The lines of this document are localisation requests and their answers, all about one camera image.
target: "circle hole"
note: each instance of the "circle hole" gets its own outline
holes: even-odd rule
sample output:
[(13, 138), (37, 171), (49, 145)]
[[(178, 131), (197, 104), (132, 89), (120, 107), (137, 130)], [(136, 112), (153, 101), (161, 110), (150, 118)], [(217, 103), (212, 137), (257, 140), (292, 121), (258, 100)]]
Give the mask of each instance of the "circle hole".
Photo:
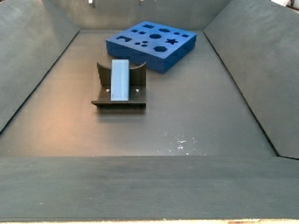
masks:
[(149, 35), (149, 38), (150, 39), (158, 39), (161, 37), (161, 35), (158, 35), (158, 34), (152, 34), (152, 35)]

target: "shape sorter block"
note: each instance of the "shape sorter block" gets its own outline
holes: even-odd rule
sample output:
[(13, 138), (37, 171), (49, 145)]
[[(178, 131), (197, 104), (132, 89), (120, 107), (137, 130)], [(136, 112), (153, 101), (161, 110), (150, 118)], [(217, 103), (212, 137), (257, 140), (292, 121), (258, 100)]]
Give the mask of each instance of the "shape sorter block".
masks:
[(194, 42), (196, 33), (144, 21), (106, 39), (106, 53), (164, 74)]

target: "slanted wall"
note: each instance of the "slanted wall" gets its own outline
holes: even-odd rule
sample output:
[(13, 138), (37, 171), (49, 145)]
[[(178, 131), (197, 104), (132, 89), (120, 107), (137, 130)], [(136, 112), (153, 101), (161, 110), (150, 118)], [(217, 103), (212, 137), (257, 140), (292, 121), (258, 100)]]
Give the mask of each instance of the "slanted wall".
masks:
[(142, 21), (201, 31), (230, 0), (52, 0), (81, 30), (125, 30)]
[(0, 3), (0, 131), (77, 32), (49, 0)]
[(270, 142), (299, 158), (299, 16), (260, 0), (232, 0), (204, 30)]

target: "star-shaped hole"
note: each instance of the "star-shaped hole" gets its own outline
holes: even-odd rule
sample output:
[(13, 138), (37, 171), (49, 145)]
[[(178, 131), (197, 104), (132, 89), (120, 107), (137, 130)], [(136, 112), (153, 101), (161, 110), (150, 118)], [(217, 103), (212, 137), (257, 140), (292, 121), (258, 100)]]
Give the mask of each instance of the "star-shaped hole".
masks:
[(165, 43), (169, 43), (169, 44), (173, 45), (174, 43), (178, 43), (178, 42), (176, 41), (174, 38), (168, 38), (166, 41), (165, 41)]

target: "blue foam block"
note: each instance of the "blue foam block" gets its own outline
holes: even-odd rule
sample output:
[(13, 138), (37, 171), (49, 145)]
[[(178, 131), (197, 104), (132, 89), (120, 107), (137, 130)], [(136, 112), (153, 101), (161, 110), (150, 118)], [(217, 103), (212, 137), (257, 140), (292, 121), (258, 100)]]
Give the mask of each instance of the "blue foam block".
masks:
[(128, 60), (112, 59), (110, 101), (128, 101)]
[(164, 74), (194, 42), (196, 33), (144, 21), (106, 39), (106, 53)]

